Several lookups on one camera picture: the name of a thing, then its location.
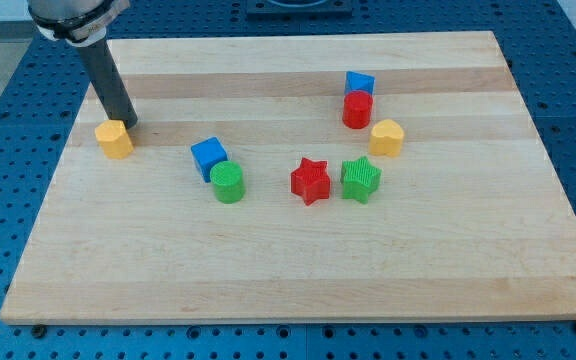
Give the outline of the grey robot arm flange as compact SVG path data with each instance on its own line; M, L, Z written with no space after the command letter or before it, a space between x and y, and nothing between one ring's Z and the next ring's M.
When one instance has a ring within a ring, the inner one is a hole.
M28 0L28 12L48 40L86 47L102 40L107 27L130 7L129 0Z

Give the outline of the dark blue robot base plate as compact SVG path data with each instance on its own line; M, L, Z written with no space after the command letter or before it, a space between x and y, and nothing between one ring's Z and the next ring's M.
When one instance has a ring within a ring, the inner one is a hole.
M247 0L246 17L249 19L311 16L351 15L351 0Z

